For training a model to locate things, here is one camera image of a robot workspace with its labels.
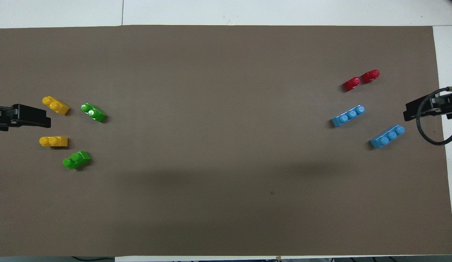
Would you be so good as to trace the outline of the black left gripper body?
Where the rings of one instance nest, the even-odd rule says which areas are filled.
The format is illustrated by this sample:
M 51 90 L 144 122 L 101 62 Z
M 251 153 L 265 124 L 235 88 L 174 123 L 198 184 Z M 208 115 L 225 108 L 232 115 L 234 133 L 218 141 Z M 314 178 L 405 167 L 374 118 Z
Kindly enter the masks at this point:
M 15 109 L 16 105 L 0 106 L 0 131 L 8 131 L 10 127 L 16 127 L 16 124 L 12 123 L 12 115 Z

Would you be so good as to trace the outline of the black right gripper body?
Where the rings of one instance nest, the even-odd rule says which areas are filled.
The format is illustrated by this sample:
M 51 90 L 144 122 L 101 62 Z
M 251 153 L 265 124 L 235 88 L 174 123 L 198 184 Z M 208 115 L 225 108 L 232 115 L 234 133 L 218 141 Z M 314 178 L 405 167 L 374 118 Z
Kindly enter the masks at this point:
M 435 108 L 434 116 L 446 115 L 448 120 L 452 119 L 452 93 L 438 96 L 433 99 Z

